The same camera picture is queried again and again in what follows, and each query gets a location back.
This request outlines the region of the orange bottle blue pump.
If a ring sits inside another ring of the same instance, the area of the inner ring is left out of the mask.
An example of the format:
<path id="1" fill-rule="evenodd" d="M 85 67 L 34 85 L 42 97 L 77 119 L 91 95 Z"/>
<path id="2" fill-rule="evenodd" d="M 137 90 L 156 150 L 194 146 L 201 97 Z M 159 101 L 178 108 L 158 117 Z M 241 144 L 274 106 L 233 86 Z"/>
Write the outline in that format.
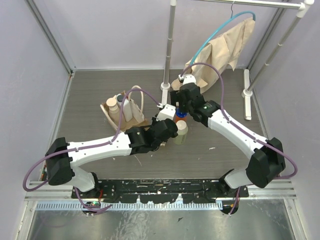
<path id="1" fill-rule="evenodd" d="M 176 112 L 175 112 L 175 122 L 177 123 L 178 121 L 187 121 L 187 113 L 181 111 L 178 107 L 176 108 Z"/>

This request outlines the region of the olive green lotion bottle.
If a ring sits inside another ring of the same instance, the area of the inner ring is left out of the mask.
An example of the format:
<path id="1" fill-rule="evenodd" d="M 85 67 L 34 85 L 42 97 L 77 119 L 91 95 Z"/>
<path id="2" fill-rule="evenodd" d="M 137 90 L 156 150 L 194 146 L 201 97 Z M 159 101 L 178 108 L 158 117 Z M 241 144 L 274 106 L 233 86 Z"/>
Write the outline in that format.
<path id="1" fill-rule="evenodd" d="M 182 145 L 185 143 L 188 133 L 188 126 L 184 120 L 179 120 L 176 122 L 177 126 L 177 136 L 173 138 L 173 142 L 176 145 Z"/>

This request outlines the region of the watermelon print canvas bag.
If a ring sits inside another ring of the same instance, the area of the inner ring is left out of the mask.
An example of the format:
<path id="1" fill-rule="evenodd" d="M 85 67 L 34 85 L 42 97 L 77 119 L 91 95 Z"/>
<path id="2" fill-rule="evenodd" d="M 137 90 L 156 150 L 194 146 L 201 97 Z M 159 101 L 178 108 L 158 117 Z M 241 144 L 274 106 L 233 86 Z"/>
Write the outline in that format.
<path id="1" fill-rule="evenodd" d="M 125 91 L 108 98 L 104 103 L 100 104 L 100 108 L 104 113 L 109 125 L 117 131 L 120 126 L 120 131 L 130 129 L 131 127 L 140 127 L 148 124 L 148 120 L 143 114 L 144 109 L 144 93 L 139 91 L 140 106 L 138 106 L 132 98 L 130 92 L 126 99 Z"/>

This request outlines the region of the white bottle dark cap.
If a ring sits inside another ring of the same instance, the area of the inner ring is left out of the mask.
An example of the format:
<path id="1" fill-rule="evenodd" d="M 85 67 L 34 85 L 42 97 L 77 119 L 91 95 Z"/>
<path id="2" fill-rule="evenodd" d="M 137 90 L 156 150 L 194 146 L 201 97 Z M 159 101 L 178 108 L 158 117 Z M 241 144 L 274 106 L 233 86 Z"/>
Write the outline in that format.
<path id="1" fill-rule="evenodd" d="M 124 115 L 124 119 L 126 122 L 129 122 L 133 118 L 133 114 L 132 114 L 132 110 L 131 110 L 131 106 L 130 106 L 130 101 L 126 97 L 124 97 L 124 95 L 118 94 L 116 96 L 116 102 L 119 107 L 121 107 L 121 105 L 123 103 L 122 112 Z"/>

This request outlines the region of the beige bottle round cap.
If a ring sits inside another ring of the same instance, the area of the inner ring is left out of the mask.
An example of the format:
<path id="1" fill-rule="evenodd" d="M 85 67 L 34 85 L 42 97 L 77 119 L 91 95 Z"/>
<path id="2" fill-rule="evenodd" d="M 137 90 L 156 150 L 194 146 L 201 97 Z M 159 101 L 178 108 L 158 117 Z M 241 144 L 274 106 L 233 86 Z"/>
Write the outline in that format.
<path id="1" fill-rule="evenodd" d="M 118 125 L 120 119 L 120 109 L 117 104 L 117 100 L 114 97 L 108 98 L 106 100 L 106 105 L 108 107 L 108 114 L 113 122 Z"/>

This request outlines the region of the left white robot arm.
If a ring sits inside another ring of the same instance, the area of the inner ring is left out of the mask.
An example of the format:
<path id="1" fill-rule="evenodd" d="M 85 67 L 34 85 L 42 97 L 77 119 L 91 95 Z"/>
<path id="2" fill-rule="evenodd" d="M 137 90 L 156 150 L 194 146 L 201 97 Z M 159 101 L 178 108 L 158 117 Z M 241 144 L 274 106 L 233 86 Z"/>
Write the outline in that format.
<path id="1" fill-rule="evenodd" d="M 47 153 L 45 162 L 51 186 L 70 185 L 88 198 L 100 193 L 98 178 L 81 166 L 93 161 L 156 151 L 163 142 L 178 135 L 178 127 L 171 119 L 155 121 L 151 125 L 135 126 L 117 136 L 85 142 L 67 142 L 57 138 Z"/>

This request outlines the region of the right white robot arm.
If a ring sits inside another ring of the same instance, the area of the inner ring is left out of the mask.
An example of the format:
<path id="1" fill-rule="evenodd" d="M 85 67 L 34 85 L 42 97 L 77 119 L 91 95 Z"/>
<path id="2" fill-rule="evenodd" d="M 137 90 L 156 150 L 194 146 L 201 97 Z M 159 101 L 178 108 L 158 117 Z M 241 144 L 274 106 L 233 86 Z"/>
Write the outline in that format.
<path id="1" fill-rule="evenodd" d="M 170 102 L 196 122 L 226 137 L 249 159 L 246 168 L 232 169 L 220 178 L 219 191 L 223 196 L 231 197 L 237 188 L 247 185 L 265 188 L 286 168 L 283 146 L 277 138 L 268 140 L 239 124 L 221 105 L 206 101 L 196 84 L 187 83 L 172 90 Z"/>

